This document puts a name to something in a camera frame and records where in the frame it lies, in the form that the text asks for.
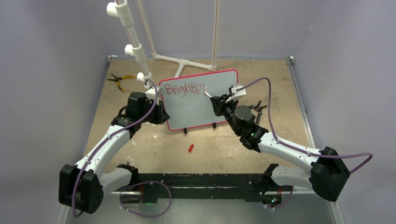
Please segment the red marker cap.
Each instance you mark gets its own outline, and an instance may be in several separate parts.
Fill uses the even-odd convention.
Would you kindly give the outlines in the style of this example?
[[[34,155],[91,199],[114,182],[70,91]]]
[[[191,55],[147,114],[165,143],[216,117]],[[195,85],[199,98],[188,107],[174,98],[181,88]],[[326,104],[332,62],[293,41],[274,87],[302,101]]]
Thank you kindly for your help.
[[[193,148],[194,148],[194,144],[191,144],[190,147],[189,147],[189,149],[188,149],[188,152],[191,153],[192,150],[193,150]]]

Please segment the red white marker pen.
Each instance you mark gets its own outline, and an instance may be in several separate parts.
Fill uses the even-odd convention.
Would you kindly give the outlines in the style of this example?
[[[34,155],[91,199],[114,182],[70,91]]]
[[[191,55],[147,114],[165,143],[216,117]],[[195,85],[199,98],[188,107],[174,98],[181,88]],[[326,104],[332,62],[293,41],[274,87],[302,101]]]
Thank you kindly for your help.
[[[207,96],[210,97],[210,98],[213,97],[213,96],[212,96],[210,93],[208,93],[207,91],[204,91],[204,94],[207,95]]]

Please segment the pink-rimmed whiteboard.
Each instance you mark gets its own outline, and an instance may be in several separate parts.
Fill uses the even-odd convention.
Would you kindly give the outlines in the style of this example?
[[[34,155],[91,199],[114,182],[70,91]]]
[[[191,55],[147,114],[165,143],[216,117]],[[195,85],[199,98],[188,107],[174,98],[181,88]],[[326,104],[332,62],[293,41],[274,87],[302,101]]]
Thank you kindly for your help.
[[[204,92],[214,96],[228,94],[229,87],[239,82],[238,78],[237,70],[231,69],[160,81],[161,100],[170,116],[168,129],[179,131],[224,123],[224,117],[215,116],[211,101]]]

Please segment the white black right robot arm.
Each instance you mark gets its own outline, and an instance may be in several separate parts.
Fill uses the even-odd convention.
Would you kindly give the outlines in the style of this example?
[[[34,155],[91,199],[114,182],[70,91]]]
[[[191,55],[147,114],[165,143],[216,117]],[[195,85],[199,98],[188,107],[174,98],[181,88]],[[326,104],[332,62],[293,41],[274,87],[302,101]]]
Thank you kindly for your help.
[[[238,106],[237,101],[228,98],[228,95],[209,97],[214,114],[226,119],[242,145],[295,165],[295,168],[287,168],[271,164],[262,177],[266,189],[289,185],[312,189],[330,202],[338,200],[351,173],[335,149],[303,148],[299,144],[275,138],[272,132],[255,123],[255,115],[248,106]]]

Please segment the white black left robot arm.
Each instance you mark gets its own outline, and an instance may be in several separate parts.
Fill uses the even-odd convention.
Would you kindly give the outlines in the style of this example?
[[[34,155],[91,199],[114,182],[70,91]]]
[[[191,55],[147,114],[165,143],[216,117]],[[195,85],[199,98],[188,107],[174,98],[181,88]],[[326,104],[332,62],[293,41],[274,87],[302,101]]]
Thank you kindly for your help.
[[[104,197],[118,189],[142,192],[144,185],[157,183],[142,182],[138,169],[131,165],[120,164],[107,174],[104,169],[143,123],[160,125],[169,119],[159,96],[156,89],[131,93],[127,105],[119,110],[97,145],[74,165],[61,168],[58,200],[70,207],[75,218],[96,212]]]

